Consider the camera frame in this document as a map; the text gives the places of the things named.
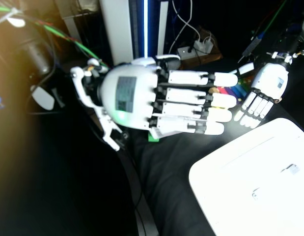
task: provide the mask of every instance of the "label on robotic hand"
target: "label on robotic hand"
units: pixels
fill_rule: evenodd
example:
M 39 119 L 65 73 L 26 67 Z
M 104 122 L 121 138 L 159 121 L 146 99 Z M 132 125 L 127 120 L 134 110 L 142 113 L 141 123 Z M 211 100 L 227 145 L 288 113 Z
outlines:
M 133 99 L 136 88 L 136 77 L 120 76 L 116 90 L 116 110 L 133 112 Z

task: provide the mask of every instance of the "robotic hand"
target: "robotic hand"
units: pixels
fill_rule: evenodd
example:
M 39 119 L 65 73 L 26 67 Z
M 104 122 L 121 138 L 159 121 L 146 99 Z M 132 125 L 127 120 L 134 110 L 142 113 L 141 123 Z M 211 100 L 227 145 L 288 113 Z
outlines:
M 298 52 L 302 41 L 304 42 L 304 24 L 300 35 L 280 39 L 279 42 L 287 45 L 288 50 L 281 48 L 280 51 L 272 54 L 267 53 L 271 56 L 270 61 L 256 74 L 251 85 L 251 92 L 246 96 L 241 109 L 234 117 L 235 121 L 240 121 L 240 125 L 256 128 L 273 105 L 280 102 L 287 86 L 289 67 L 299 55 L 304 56 L 304 50 Z
M 176 55 L 137 59 L 111 71 L 94 59 L 88 64 L 71 69 L 73 82 L 81 102 L 95 110 L 104 141 L 116 151 L 120 142 L 112 133 L 123 134 L 117 124 L 148 130 L 159 139 L 180 132 L 219 135 L 224 131 L 220 122 L 232 119 L 227 108 L 236 105 L 236 98 L 209 90 L 236 85 L 234 74 L 179 71 Z M 90 83 L 96 84 L 95 96 L 87 89 Z

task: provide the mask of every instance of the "light strip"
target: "light strip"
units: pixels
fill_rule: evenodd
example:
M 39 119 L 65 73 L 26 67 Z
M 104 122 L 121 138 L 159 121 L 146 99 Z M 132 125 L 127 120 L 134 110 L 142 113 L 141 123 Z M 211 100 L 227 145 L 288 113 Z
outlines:
M 148 0 L 144 0 L 144 57 L 148 57 Z

